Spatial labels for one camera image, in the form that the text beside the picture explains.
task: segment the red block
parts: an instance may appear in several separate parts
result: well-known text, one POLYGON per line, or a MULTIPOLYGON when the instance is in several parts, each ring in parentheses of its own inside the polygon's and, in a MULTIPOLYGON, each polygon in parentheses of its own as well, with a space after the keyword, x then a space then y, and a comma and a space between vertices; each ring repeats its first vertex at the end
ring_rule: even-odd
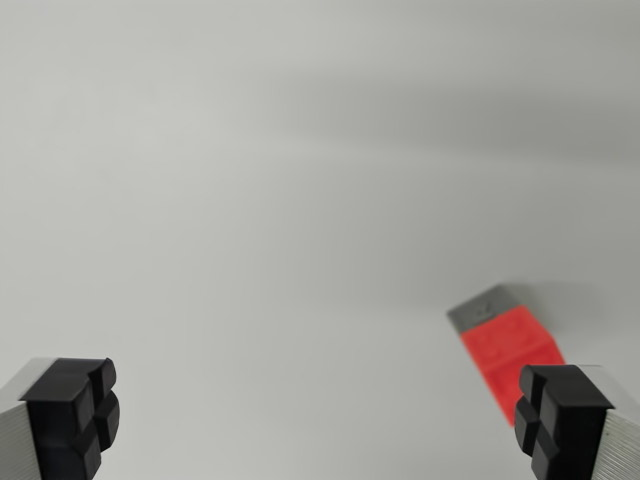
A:
POLYGON ((449 313, 510 425, 522 396, 522 367, 565 363, 551 334, 518 303, 498 287, 449 313))

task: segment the black gripper pad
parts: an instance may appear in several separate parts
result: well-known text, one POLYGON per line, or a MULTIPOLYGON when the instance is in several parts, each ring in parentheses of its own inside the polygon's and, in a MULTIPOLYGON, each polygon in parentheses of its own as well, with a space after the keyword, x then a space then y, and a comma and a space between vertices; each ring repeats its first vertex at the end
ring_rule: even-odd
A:
POLYGON ((115 439, 120 406, 110 359, 60 358, 31 386, 27 402, 42 480, 91 480, 115 439))
POLYGON ((515 432, 538 480, 590 480, 613 405, 575 365, 526 366, 515 432))

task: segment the gray cap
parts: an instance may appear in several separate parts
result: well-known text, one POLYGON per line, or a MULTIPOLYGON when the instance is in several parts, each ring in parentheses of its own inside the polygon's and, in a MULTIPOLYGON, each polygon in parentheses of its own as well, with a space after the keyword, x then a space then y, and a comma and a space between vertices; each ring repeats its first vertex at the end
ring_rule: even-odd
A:
POLYGON ((509 290, 497 285, 451 309, 447 316, 458 333, 462 334, 520 304, 509 290))

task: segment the red object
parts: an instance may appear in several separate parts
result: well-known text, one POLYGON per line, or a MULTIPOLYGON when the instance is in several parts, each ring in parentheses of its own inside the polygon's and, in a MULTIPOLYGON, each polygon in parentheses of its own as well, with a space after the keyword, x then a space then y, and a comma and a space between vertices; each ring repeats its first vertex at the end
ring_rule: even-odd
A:
POLYGON ((463 332, 461 338, 512 426, 522 397, 522 367, 565 363, 551 334, 524 305, 463 332))

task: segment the white surface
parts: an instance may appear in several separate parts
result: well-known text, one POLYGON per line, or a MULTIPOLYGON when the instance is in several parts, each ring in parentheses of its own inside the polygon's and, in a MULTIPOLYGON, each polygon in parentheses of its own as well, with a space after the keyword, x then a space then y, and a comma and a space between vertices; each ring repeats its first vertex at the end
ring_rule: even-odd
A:
POLYGON ((100 480, 532 478, 444 312, 521 284, 640 398, 639 26, 0 0, 0 377, 114 359, 100 480))

